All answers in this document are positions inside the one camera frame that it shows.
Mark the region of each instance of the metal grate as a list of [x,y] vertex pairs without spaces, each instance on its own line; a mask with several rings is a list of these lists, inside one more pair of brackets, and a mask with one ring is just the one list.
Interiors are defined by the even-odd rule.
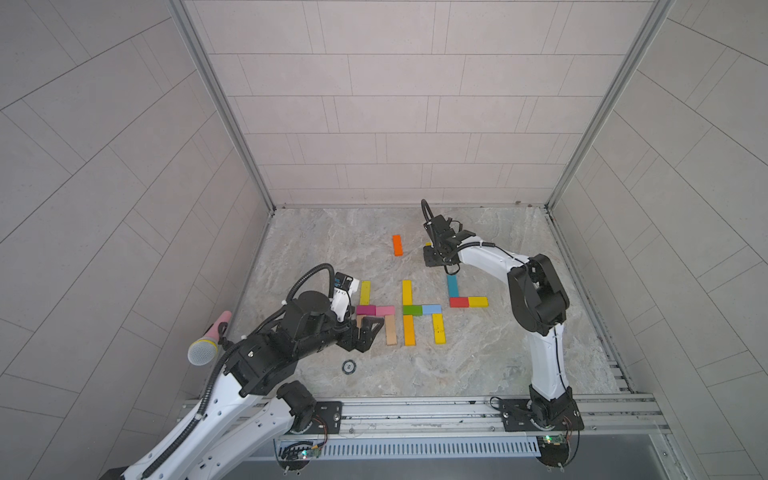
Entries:
[[[280,451],[290,443],[282,441]],[[319,459],[538,457],[536,437],[332,439]]]

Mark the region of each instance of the light blue block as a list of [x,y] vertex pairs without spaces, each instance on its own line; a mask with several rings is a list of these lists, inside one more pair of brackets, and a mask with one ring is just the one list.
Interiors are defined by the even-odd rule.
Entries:
[[442,313],[440,305],[422,305],[422,315],[432,315],[433,313]]
[[448,296],[458,296],[458,281],[456,275],[448,275]]

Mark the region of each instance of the microphone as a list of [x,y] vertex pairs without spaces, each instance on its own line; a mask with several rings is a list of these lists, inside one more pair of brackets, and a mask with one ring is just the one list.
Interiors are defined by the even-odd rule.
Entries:
[[223,325],[226,330],[231,318],[232,312],[229,310],[222,313],[205,335],[192,342],[187,351],[187,359],[192,365],[203,366],[216,358],[219,353],[219,328]]

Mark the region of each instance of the wooden block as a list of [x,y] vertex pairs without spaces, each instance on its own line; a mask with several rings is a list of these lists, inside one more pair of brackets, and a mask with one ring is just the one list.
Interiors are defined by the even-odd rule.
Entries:
[[470,296],[469,306],[472,306],[472,307],[488,306],[488,297],[487,296]]
[[395,247],[395,257],[402,257],[402,242],[400,235],[392,235],[392,245]]
[[442,313],[440,305],[422,305],[422,315],[434,315],[436,313]]
[[358,305],[355,315],[376,315],[376,305]]
[[432,314],[432,328],[435,329],[435,343],[442,345],[445,343],[445,327],[442,325],[442,314]]
[[368,305],[371,303],[371,283],[365,280],[360,285],[360,305]]
[[421,316],[422,315],[422,306],[421,305],[403,305],[402,306],[402,314],[403,315]]
[[411,280],[402,281],[402,304],[413,305],[413,293],[411,290]]
[[397,345],[397,326],[394,315],[384,315],[384,330],[386,332],[386,344]]
[[469,298],[465,296],[455,296],[450,301],[452,308],[469,308]]
[[458,296],[458,281],[456,275],[447,275],[448,277],[448,296],[451,298]]
[[413,330],[413,315],[402,316],[402,335],[405,337],[406,346],[416,345],[416,332]]
[[394,315],[394,314],[395,314],[394,306],[377,306],[376,307],[376,316],[387,316],[387,315]]

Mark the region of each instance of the pink block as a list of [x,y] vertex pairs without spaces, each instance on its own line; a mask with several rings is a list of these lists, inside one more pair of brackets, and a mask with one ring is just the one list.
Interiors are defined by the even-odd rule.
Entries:
[[376,315],[376,305],[358,305],[355,315]]
[[395,314],[394,306],[377,306],[376,307],[376,316],[386,316],[386,315],[394,315],[394,314]]

